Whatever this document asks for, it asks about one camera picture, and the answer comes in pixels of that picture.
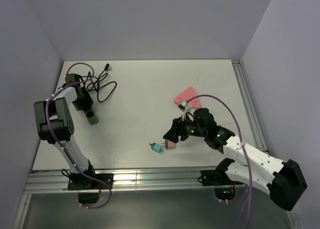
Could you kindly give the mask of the green power strip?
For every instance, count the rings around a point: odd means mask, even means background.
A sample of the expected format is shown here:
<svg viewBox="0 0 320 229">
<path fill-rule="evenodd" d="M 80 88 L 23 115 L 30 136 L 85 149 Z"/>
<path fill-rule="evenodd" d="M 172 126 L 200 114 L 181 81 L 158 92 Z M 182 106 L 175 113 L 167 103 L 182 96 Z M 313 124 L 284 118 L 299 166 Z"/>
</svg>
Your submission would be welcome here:
<svg viewBox="0 0 320 229">
<path fill-rule="evenodd" d="M 86 116 L 86 119 L 88 121 L 88 123 L 93 126 L 95 124 L 97 124 L 99 122 L 99 119 L 98 117 L 96 116 L 96 114 L 94 113 L 93 110 L 88 110 L 85 112 L 85 116 Z"/>
</svg>

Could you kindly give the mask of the blue plug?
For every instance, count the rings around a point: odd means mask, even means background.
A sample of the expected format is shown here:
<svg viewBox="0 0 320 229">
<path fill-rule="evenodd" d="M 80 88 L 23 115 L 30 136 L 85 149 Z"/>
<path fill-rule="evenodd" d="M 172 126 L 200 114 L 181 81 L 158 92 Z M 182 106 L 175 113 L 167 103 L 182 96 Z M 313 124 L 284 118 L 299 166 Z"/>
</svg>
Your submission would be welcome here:
<svg viewBox="0 0 320 229">
<path fill-rule="evenodd" d="M 150 148 L 156 152 L 156 153 L 161 153 L 162 152 L 162 145 L 158 144 L 158 143 L 150 143 Z"/>
</svg>

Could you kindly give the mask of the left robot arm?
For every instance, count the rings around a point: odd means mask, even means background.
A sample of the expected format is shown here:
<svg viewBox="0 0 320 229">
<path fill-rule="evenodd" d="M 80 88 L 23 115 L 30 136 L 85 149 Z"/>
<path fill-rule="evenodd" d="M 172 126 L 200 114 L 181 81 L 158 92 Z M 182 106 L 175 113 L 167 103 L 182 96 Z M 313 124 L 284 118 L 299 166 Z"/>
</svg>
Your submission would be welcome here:
<svg viewBox="0 0 320 229">
<path fill-rule="evenodd" d="M 39 138 L 54 145 L 70 167 L 70 172 L 62 170 L 62 174 L 70 183 L 91 189 L 96 186 L 98 177 L 75 141 L 75 126 L 69 110 L 69 105 L 73 105 L 77 111 L 84 112 L 92 126 L 99 122 L 92 109 L 94 102 L 87 89 L 80 85 L 81 80 L 78 74 L 68 74 L 59 95 L 34 103 L 34 114 Z"/>
</svg>

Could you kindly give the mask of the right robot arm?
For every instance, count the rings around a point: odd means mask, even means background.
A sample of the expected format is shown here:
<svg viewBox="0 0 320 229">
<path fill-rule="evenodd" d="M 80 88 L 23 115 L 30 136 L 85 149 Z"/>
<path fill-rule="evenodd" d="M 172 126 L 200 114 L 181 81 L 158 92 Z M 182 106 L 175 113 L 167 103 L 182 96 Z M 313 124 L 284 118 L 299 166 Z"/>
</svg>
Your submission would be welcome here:
<svg viewBox="0 0 320 229">
<path fill-rule="evenodd" d="M 222 184 L 235 181 L 252 186 L 269 195 L 286 211 L 294 208 L 308 187 L 296 161 L 272 157 L 241 141 L 234 132 L 217 125 L 207 108 L 195 110 L 193 119 L 188 116 L 173 119 L 163 139 L 176 144 L 190 136 L 203 138 L 211 149 L 225 155 L 220 163 L 222 168 L 216 172 L 216 178 Z"/>
</svg>

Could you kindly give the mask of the pink plug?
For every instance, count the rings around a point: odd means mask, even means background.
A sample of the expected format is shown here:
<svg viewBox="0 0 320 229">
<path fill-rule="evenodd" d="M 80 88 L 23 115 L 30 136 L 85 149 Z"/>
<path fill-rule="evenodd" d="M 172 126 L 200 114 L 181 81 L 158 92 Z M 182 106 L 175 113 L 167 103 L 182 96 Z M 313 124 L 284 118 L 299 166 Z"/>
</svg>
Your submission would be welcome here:
<svg viewBox="0 0 320 229">
<path fill-rule="evenodd" d="M 166 149 L 166 150 L 172 150 L 172 149 L 175 149 L 176 148 L 176 144 L 172 141 L 169 141 L 169 140 L 165 140 L 163 143 L 162 143 L 162 146 Z"/>
</svg>

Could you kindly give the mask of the pink triangular power strip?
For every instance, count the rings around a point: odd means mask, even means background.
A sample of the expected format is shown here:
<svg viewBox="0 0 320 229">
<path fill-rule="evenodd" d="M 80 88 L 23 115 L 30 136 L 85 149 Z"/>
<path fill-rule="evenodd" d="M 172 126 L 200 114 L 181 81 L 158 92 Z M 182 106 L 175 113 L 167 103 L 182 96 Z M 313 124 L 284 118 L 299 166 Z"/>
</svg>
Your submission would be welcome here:
<svg viewBox="0 0 320 229">
<path fill-rule="evenodd" d="M 181 102 L 186 102 L 188 100 L 190 100 L 191 98 L 195 97 L 196 91 L 194 90 L 194 88 L 192 86 L 189 86 L 187 89 L 185 89 L 183 92 L 181 92 L 179 95 L 177 95 L 174 99 L 173 99 L 173 103 L 178 105 Z M 192 106 L 193 109 L 199 109 L 202 107 L 200 101 L 198 98 L 195 98 L 193 100 L 191 100 L 189 102 L 189 104 Z"/>
</svg>

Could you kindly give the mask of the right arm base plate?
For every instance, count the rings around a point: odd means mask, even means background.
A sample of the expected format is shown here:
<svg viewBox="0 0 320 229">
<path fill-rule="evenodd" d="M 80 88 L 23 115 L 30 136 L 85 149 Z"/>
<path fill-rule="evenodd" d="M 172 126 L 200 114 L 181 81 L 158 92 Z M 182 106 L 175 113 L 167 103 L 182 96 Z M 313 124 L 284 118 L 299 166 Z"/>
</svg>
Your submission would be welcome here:
<svg viewBox="0 0 320 229">
<path fill-rule="evenodd" d="M 224 186 L 232 183 L 224 171 L 217 169 L 201 170 L 200 177 L 197 179 L 197 181 L 204 187 Z"/>
</svg>

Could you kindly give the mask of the aluminium front rail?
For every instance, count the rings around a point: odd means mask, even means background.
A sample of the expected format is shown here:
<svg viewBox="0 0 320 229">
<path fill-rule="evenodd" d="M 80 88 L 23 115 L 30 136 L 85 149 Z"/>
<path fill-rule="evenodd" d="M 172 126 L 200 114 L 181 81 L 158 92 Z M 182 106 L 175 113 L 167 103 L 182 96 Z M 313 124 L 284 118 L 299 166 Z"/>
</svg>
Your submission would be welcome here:
<svg viewBox="0 0 320 229">
<path fill-rule="evenodd" d="M 202 170 L 215 167 L 164 167 L 97 170 L 113 174 L 112 192 L 203 189 L 198 182 Z M 58 170 L 37 171 L 27 176 L 23 194 L 69 193 L 67 177 Z"/>
</svg>

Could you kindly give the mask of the aluminium rail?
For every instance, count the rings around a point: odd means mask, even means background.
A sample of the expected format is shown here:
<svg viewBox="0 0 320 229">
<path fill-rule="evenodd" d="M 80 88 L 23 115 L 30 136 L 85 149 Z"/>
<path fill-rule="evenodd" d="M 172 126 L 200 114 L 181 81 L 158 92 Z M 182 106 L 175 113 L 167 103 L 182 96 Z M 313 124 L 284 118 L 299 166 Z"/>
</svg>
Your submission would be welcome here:
<svg viewBox="0 0 320 229">
<path fill-rule="evenodd" d="M 198 182 L 202 170 L 215 167 L 164 167 L 97 170 L 113 174 L 112 192 L 203 189 Z M 37 171 L 27 176 L 23 194 L 69 193 L 67 177 L 58 170 Z"/>
<path fill-rule="evenodd" d="M 241 68 L 241 61 L 231 60 L 231 64 L 233 66 L 235 77 L 239 85 L 240 93 L 241 93 L 245 111 L 248 117 L 254 143 L 258 149 L 268 153 L 265 139 L 263 137 L 263 133 L 257 118 L 257 114 L 256 114 L 256 111 L 255 111 L 255 108 L 254 108 L 254 105 L 245 81 L 245 77 Z"/>
</svg>

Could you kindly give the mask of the aluminium right rail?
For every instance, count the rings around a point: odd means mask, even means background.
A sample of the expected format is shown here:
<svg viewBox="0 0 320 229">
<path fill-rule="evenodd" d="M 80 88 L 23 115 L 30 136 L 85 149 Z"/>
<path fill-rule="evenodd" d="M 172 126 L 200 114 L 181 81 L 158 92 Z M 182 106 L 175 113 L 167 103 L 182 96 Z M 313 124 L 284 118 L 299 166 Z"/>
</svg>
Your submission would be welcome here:
<svg viewBox="0 0 320 229">
<path fill-rule="evenodd" d="M 256 111 L 255 111 L 255 108 L 254 108 L 254 105 L 245 81 L 245 77 L 241 68 L 241 61 L 231 60 L 231 64 L 233 66 L 235 77 L 239 85 L 240 93 L 241 93 L 245 111 L 248 117 L 254 143 L 258 149 L 268 153 L 265 139 L 263 137 L 263 133 L 257 118 L 257 114 L 256 114 Z"/>
</svg>

